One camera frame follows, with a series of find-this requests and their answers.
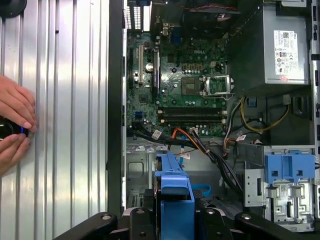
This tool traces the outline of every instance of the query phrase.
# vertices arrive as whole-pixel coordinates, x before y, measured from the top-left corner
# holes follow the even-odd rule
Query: metal bracket
[[[261,207],[265,203],[265,183],[263,169],[244,170],[244,205],[246,207]]]

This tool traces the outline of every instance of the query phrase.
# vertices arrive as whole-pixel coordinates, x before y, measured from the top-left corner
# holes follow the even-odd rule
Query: black clamp
[[[15,18],[25,10],[26,6],[27,0],[0,0],[0,17]]]

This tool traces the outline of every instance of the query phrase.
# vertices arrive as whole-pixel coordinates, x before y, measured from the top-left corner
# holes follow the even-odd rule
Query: fingernail
[[[31,125],[29,122],[26,121],[26,122],[23,124],[23,127],[24,127],[25,129],[29,129],[29,128],[32,127],[32,125]]]

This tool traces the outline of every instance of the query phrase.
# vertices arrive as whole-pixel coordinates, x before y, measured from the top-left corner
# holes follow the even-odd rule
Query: blue plastic bracket
[[[291,150],[287,154],[267,154],[265,157],[265,181],[272,184],[275,180],[297,183],[299,179],[315,178],[315,160],[312,154],[301,154]]]
[[[161,178],[161,195],[186,196],[187,199],[161,201],[161,240],[194,240],[195,198],[189,177],[172,152],[157,154],[157,158],[162,171],[154,175]]]

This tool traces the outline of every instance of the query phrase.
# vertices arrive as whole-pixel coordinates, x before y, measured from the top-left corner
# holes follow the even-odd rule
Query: sticker
[[[294,31],[273,31],[276,75],[293,75],[299,68],[298,35]]]
[[[183,157],[184,159],[190,159],[190,152],[183,152],[180,154],[180,157]]]
[[[286,185],[280,186],[280,198],[286,198],[288,196],[288,190]]]
[[[236,142],[243,141],[243,140],[246,139],[246,136],[247,136],[247,135],[238,136],[238,138],[237,138],[235,141],[236,141]]]
[[[289,79],[287,77],[285,77],[285,76],[282,76],[282,77],[280,77],[280,80],[284,81],[284,82],[288,82]]]
[[[154,133],[152,134],[152,138],[153,139],[158,139],[160,137],[160,135],[162,134],[161,131],[158,131],[158,130],[154,130]]]

